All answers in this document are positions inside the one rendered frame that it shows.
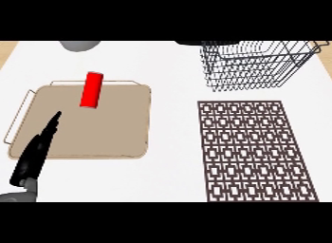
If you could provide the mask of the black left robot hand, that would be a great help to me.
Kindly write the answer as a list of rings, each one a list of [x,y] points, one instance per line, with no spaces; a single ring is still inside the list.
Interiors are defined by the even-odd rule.
[[[62,112],[58,112],[24,149],[11,178],[12,186],[22,187],[28,178],[37,179],[40,176],[61,116]]]

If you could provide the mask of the dark brown patterned placemat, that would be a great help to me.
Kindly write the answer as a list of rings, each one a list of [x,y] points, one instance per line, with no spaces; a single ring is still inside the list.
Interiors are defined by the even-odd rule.
[[[279,101],[200,101],[210,202],[318,202]]]

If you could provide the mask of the red can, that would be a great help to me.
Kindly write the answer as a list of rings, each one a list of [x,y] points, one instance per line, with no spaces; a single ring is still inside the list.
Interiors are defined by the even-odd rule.
[[[87,74],[83,96],[81,96],[81,107],[98,108],[98,101],[102,89],[104,74],[90,72]]]

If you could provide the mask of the grey rounded object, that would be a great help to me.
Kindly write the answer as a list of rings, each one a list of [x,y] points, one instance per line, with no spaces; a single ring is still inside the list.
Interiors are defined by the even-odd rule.
[[[62,41],[64,48],[73,52],[83,52],[99,45],[99,41]]]

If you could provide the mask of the black object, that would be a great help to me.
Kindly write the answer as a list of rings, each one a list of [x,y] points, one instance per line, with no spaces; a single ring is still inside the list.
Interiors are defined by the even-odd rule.
[[[176,41],[183,46],[230,46],[238,45],[241,41]]]

